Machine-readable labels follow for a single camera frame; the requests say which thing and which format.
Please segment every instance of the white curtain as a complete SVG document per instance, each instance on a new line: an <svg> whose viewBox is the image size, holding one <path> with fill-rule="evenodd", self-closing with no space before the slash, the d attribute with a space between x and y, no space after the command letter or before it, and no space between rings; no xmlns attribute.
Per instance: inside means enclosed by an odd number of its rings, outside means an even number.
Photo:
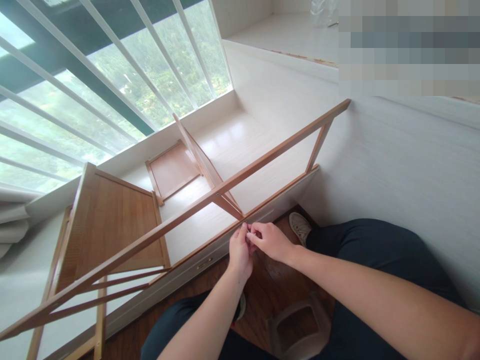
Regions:
<svg viewBox="0 0 480 360"><path fill-rule="evenodd" d="M0 187L0 258L27 233L29 218L25 204L41 194Z"/></svg>

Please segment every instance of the greenery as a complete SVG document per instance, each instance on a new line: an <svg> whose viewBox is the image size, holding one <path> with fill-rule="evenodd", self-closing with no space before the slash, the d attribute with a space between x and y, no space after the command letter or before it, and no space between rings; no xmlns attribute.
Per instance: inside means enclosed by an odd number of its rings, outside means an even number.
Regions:
<svg viewBox="0 0 480 360"><path fill-rule="evenodd" d="M231 88L231 84L209 2L204 0L189 7L185 10L185 15L216 94L224 94ZM174 14L159 21L154 24L154 28L197 104L201 106L211 101L213 96L179 15ZM122 39L122 43L179 117L194 110L147 29ZM172 115L115 45L100 49L88 58L159 129L173 122ZM58 74L56 78L137 141L145 137L68 70ZM132 145L127 138L47 81L21 92L19 96L114 153ZM100 164L111 157L110 154L9 99L0 102L0 114L0 120L85 162ZM82 172L79 166L8 137L0 135L0 141L3 145L2 156L5 158L67 179L73 179ZM0 182L42 192L49 192L62 184L59 180L3 163L0 163Z"/></svg>

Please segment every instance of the leg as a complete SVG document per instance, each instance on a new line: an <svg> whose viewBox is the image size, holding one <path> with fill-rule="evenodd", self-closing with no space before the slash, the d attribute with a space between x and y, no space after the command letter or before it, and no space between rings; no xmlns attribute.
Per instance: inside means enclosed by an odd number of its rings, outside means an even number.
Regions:
<svg viewBox="0 0 480 360"><path fill-rule="evenodd" d="M160 353L207 298L210 291L182 299L169 307L157 320L141 348L141 360L157 360ZM238 306L234 319L240 312ZM256 347L232 329L223 344L219 359L274 359L268 352Z"/></svg>
<svg viewBox="0 0 480 360"><path fill-rule="evenodd" d="M417 284L462 307L452 281L413 232L385 221L357 219L314 228L306 247ZM393 347L337 302L330 341L319 359L404 359Z"/></svg>

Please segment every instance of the shoe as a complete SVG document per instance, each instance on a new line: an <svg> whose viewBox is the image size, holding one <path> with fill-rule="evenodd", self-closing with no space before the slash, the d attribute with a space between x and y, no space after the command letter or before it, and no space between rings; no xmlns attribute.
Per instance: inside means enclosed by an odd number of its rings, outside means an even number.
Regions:
<svg viewBox="0 0 480 360"><path fill-rule="evenodd" d="M241 293L241 296L240 296L239 306L240 306L240 312L238 313L238 316L235 319L236 322L244 317L245 309L247 308L247 298L245 297L245 294L243 292Z"/></svg>
<svg viewBox="0 0 480 360"><path fill-rule="evenodd" d="M312 227L310 226L309 222L298 212L292 212L288 217L288 220L290 222L292 231L298 236L301 245L306 248L307 236L312 231Z"/></svg>

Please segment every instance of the white metal bar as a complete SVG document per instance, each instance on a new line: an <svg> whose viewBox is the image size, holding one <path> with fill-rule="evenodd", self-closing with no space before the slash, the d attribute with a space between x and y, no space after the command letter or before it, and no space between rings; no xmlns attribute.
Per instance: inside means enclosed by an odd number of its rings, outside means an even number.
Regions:
<svg viewBox="0 0 480 360"><path fill-rule="evenodd" d="M133 105L110 80L74 45L30 0L16 0L25 8L42 26L47 29L64 47L66 47L88 70L90 70L103 84L105 84L121 101L123 101L140 119L152 130L158 128Z"/></svg>
<svg viewBox="0 0 480 360"><path fill-rule="evenodd" d="M178 80L178 83L180 84L181 88L185 92L185 94L188 96L188 99L190 100L191 104L195 109L198 109L199 106L197 102L195 101L194 97L190 93L189 88L187 87L187 84L185 84L184 80L182 79L182 76L180 75L179 71L177 70L177 67L175 66L174 62L172 61L172 58L170 57L169 52L165 48L164 44L162 43L162 40L160 39L159 34L155 30L154 26L152 25L152 22L150 21L149 16L145 12L144 7L142 4L140 4L139 0L130 0L133 7L135 8L136 12L138 13L138 16L140 16L140 19L143 21L143 24L145 27L148 29L150 32L151 37L155 41L156 45L160 49L163 57L165 58L166 62L170 66L171 71L173 74L176 76L176 79Z"/></svg>
<svg viewBox="0 0 480 360"><path fill-rule="evenodd" d="M230 73L230 66L229 62L227 61L227 54L225 53L224 42L222 40L222 34L220 34L219 22L217 21L217 16L215 15L214 4L212 0L208 0L208 4L210 5L211 15L213 16L213 22L215 23L216 33L218 34L218 40L220 42L221 53L223 55L223 61L225 62L226 71L228 73L228 78L230 80L230 85L233 88L234 82L232 81L232 74Z"/></svg>
<svg viewBox="0 0 480 360"><path fill-rule="evenodd" d="M86 141L89 144L92 144L94 147L99 148L100 150L106 152L107 154L110 154L112 156L115 156L115 152L110 150L108 147L103 146L102 144L96 142L95 140L91 139L90 137L82 134L80 131L74 129L73 127L65 124L64 122L60 121L57 119L55 116L50 115L48 112L43 111L39 107L36 107L33 105L31 102L28 102L24 98L21 98L14 92L8 90L6 87L3 87L0 85L0 94L2 94L4 97L9 98L10 100L16 102L20 106L23 106L24 108L30 110L32 113L37 114L38 116L44 118L45 120L57 125L58 127L68 131L69 133L72 133L76 137Z"/></svg>
<svg viewBox="0 0 480 360"><path fill-rule="evenodd" d="M15 59L17 59L19 62L24 64L26 67L28 67L30 70L34 71L38 75L40 75L42 78L44 78L46 81L51 83L53 86L57 87L60 91L65 93L67 96L72 98L72 100L76 101L78 104L83 106L85 109L87 109L89 112L91 112L93 115L95 115L97 118L102 120L104 123L112 127L114 130L119 132L122 136L127 138L132 144L136 144L137 140L131 136L128 132L123 130L120 126L115 124L113 121L111 121L108 117L106 117L103 113L98 111L96 108L94 108L92 105L90 105L88 102L86 102L84 99L82 99L79 95L77 95L76 92L71 90L68 86L64 85L61 81L59 81L55 76L51 75L48 71L45 71L43 67L38 65L35 61L30 59L28 56L26 56L23 52L18 50L15 46L10 44L7 40L5 40L3 37L0 36L0 47L4 48L8 53L10 53Z"/></svg>
<svg viewBox="0 0 480 360"><path fill-rule="evenodd" d="M57 148L56 146L49 144L46 141L39 139L33 135L30 135L28 132L20 130L6 122L0 120L0 134L5 135L11 139L17 140L18 142L24 143L32 148L43 151L44 153L50 154L54 157L60 158L69 162L70 164L83 167L85 162L75 155L69 154L63 149Z"/></svg>
<svg viewBox="0 0 480 360"><path fill-rule="evenodd" d="M82 5L85 7L85 9L90 13L90 15L95 19L96 23L101 27L103 32L108 36L108 38L111 40L112 43L115 44L115 46L120 50L122 55L127 59L127 61L130 63L130 65L135 69L135 71L140 75L140 77L143 79L143 81L147 84L147 86L150 88L150 90L155 94L155 96L160 100L162 105L165 107L165 109L170 113L173 114L174 111L168 104L168 102L164 99L160 91L157 89L157 87L150 81L149 77L147 74L142 70L138 62L135 61L134 57L129 53L127 48L124 46L124 44L120 41L120 39L115 35L114 31L112 28L107 24L105 19L102 17L102 15L98 12L97 8L93 6L92 2L90 0L80 0Z"/></svg>
<svg viewBox="0 0 480 360"><path fill-rule="evenodd" d="M193 47L193 51L195 51L196 57L198 58L198 62L200 63L200 67L203 71L203 75L205 76L206 82L208 83L208 87L210 88L211 94L214 99L217 98L217 93L215 92L214 86L212 85L212 79L210 78L209 72L207 71L207 67L205 66L204 59L202 55L200 55L199 47L197 46L197 42L195 41L194 34L192 33L192 29L190 28L189 21L185 16L184 8L180 3L180 0L172 0L173 4L175 5L176 12L178 16L180 16L180 20L185 28L186 34L190 39L191 46Z"/></svg>
<svg viewBox="0 0 480 360"><path fill-rule="evenodd" d="M29 188L21 187L21 186L17 186L17 185L10 185L6 182L0 182L0 188L18 190L18 191L22 191L22 192L30 193L30 194L31 193L37 193L39 197L45 194L44 192L41 192L41 191L38 191L38 190L33 190L33 189L29 189Z"/></svg>
<svg viewBox="0 0 480 360"><path fill-rule="evenodd" d="M52 178L52 179L60 180L61 182L64 182L64 183L68 183L70 181L66 177L58 176L58 175L52 174L50 172L43 171L43 170L37 169L35 167L31 167L31 166L28 166L28 165L25 165L25 164L7 159L7 158L2 157L2 156L0 156L0 163L4 163L4 164L7 164L7 165L16 167L16 168L27 170L29 172L36 173L36 174L39 174L39 175L43 175L45 177L49 177L49 178Z"/></svg>

